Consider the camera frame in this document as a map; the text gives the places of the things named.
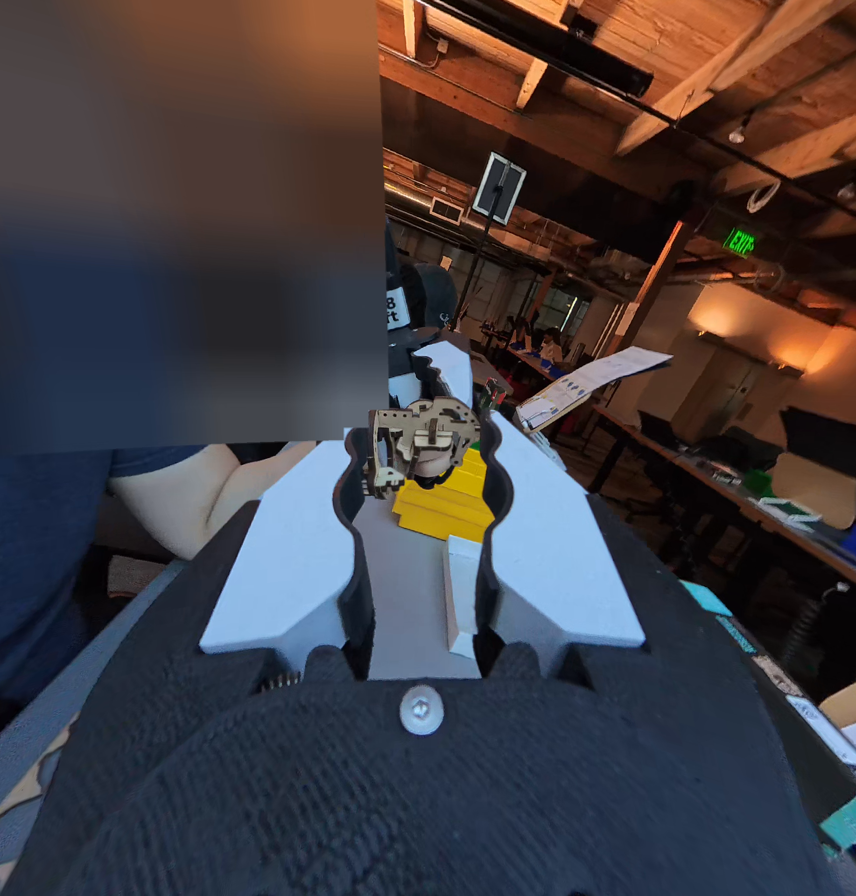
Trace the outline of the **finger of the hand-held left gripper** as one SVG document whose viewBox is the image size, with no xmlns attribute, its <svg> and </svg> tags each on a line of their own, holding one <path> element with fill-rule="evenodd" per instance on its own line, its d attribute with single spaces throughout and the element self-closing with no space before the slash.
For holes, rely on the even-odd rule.
<svg viewBox="0 0 856 896">
<path fill-rule="evenodd" d="M 439 340 L 412 351 L 411 364 L 421 384 L 421 398 L 457 399 L 468 410 L 475 408 L 476 394 L 490 397 L 496 405 L 496 376 L 487 375 L 476 383 L 470 350 L 454 342 Z"/>
</svg>

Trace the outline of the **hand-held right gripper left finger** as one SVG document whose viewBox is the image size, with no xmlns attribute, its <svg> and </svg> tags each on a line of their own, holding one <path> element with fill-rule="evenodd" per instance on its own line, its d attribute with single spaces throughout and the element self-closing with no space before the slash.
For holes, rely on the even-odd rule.
<svg viewBox="0 0 856 896">
<path fill-rule="evenodd" d="M 267 649 L 291 673 L 310 653 L 344 652 L 368 677 L 375 608 L 355 518 L 365 503 L 368 437 L 324 441 L 260 499 L 199 648 L 208 655 Z"/>
</svg>

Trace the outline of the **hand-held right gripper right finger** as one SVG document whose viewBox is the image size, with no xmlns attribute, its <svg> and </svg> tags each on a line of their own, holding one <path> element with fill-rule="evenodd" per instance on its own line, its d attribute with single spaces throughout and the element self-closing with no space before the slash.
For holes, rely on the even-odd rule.
<svg viewBox="0 0 856 896">
<path fill-rule="evenodd" d="M 477 568 L 474 654 L 488 677 L 526 644 L 543 677 L 579 645 L 641 649 L 646 635 L 586 490 L 547 443 L 500 412 L 481 416 L 483 499 L 492 514 Z"/>
</svg>

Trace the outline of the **wooden model assembly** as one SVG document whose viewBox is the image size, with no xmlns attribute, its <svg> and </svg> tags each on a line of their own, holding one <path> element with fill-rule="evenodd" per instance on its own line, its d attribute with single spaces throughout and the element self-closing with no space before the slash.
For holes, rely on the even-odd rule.
<svg viewBox="0 0 856 896">
<path fill-rule="evenodd" d="M 453 397 L 419 399 L 369 413 L 365 487 L 389 499 L 407 483 L 430 490 L 461 467 L 480 440 L 478 416 Z"/>
</svg>

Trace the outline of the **person's left forearm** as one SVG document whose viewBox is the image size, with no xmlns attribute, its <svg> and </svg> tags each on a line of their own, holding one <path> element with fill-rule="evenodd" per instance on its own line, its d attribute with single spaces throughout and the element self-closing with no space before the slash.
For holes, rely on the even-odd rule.
<svg viewBox="0 0 856 896">
<path fill-rule="evenodd" d="M 264 493 L 318 443 L 296 442 L 273 457 L 241 464 L 224 444 L 170 467 L 109 480 L 110 491 L 162 547 L 189 561 L 239 509 Z"/>
</svg>

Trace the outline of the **yellow box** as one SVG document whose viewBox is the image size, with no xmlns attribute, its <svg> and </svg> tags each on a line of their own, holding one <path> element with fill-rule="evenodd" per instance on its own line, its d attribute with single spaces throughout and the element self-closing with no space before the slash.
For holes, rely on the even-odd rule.
<svg viewBox="0 0 856 896">
<path fill-rule="evenodd" d="M 479 447 L 472 447 L 444 483 L 424 489 L 406 482 L 392 507 L 399 526 L 441 541 L 455 536 L 482 543 L 494 520 L 483 498 L 486 472 Z"/>
</svg>

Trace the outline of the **light panel on stand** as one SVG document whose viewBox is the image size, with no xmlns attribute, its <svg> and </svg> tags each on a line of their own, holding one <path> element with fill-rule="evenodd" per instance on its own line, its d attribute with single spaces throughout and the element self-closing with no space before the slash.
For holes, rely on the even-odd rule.
<svg viewBox="0 0 856 896">
<path fill-rule="evenodd" d="M 484 227 L 472 255 L 465 284 L 459 294 L 454 317 L 449 328 L 455 330 L 467 304 L 468 293 L 475 277 L 478 262 L 488 241 L 491 226 L 505 228 L 512 217 L 519 193 L 526 179 L 526 170 L 514 164 L 500 153 L 492 151 L 485 166 L 481 182 L 472 201 L 471 210 L 485 218 Z"/>
</svg>

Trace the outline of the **printed instruction sheet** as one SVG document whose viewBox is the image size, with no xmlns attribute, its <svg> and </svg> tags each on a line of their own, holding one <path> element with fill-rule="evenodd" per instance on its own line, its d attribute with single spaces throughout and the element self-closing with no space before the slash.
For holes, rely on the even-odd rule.
<svg viewBox="0 0 856 896">
<path fill-rule="evenodd" d="M 576 409 L 598 389 L 666 367 L 672 358 L 670 354 L 630 346 L 556 379 L 521 403 L 515 418 L 524 431 L 538 431 Z"/>
</svg>

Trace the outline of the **teal paper piece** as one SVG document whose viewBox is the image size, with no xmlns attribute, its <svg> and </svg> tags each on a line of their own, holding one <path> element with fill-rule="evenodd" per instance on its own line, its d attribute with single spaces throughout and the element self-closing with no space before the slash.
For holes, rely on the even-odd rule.
<svg viewBox="0 0 856 896">
<path fill-rule="evenodd" d="M 856 795 L 820 823 L 821 832 L 843 852 L 856 847 Z"/>
<path fill-rule="evenodd" d="M 703 610 L 717 616 L 731 617 L 733 615 L 732 611 L 709 588 L 692 581 L 681 580 L 681 584 Z"/>
</svg>

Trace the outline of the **long wooden-edged desk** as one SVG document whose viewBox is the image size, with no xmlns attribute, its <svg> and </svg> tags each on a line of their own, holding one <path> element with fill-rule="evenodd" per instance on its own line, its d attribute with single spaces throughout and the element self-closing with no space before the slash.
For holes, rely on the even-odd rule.
<svg viewBox="0 0 856 896">
<path fill-rule="evenodd" d="M 768 512 L 759 502 L 748 497 L 743 489 L 727 486 L 716 481 L 713 476 L 707 475 L 691 458 L 685 454 L 672 452 L 646 437 L 638 428 L 627 424 L 624 420 L 618 419 L 611 410 L 603 405 L 591 403 L 590 408 L 595 416 L 595 424 L 604 420 L 604 428 L 606 430 L 614 428 L 615 433 L 613 434 L 614 444 L 608 454 L 605 455 L 596 475 L 588 486 L 589 492 L 592 494 L 601 493 L 604 483 L 612 474 L 626 448 L 630 448 L 637 453 L 651 452 L 669 464 L 672 469 L 680 470 L 683 476 L 691 476 L 695 482 L 695 492 L 700 493 L 701 490 L 704 490 L 707 494 L 718 495 L 719 501 L 727 501 L 736 509 L 736 514 L 756 527 L 753 532 L 755 535 L 766 532 L 793 543 L 815 562 L 834 570 L 840 580 L 853 584 L 856 588 L 856 557 L 854 555 L 848 554 L 834 542 L 823 539 L 819 532 L 808 532 L 796 526 L 785 524 L 774 514 Z"/>
</svg>

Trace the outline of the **black monitor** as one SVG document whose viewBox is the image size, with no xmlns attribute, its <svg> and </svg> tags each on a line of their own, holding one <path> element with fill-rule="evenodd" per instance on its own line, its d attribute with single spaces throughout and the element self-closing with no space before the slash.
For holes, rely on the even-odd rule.
<svg viewBox="0 0 856 896">
<path fill-rule="evenodd" d="M 647 439 L 671 452 L 680 453 L 684 449 L 669 421 L 641 409 L 638 410 L 638 420 L 639 431 Z"/>
</svg>

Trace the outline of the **person in blue shirt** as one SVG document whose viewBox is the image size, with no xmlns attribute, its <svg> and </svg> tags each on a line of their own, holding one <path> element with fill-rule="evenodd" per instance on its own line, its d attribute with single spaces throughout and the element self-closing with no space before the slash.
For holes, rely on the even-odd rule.
<svg viewBox="0 0 856 896">
<path fill-rule="evenodd" d="M 25 706 L 88 642 L 73 597 L 108 481 L 203 446 L 0 456 L 0 703 Z"/>
</svg>

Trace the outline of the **black ceiling light bar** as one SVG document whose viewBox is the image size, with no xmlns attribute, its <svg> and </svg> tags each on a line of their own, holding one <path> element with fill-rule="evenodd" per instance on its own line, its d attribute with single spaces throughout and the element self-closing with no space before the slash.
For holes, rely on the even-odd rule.
<svg viewBox="0 0 856 896">
<path fill-rule="evenodd" d="M 653 73 L 509 2 L 426 1 L 422 4 L 615 97 L 642 99 L 654 82 Z"/>
</svg>

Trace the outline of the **punched-out plywood sheet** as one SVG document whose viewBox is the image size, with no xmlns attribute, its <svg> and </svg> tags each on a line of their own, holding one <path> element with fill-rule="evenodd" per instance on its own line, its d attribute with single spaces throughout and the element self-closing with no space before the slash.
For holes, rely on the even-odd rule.
<svg viewBox="0 0 856 896">
<path fill-rule="evenodd" d="M 0 894 L 23 852 L 79 715 L 80 711 L 77 711 L 70 717 L 41 756 L 0 801 Z"/>
</svg>

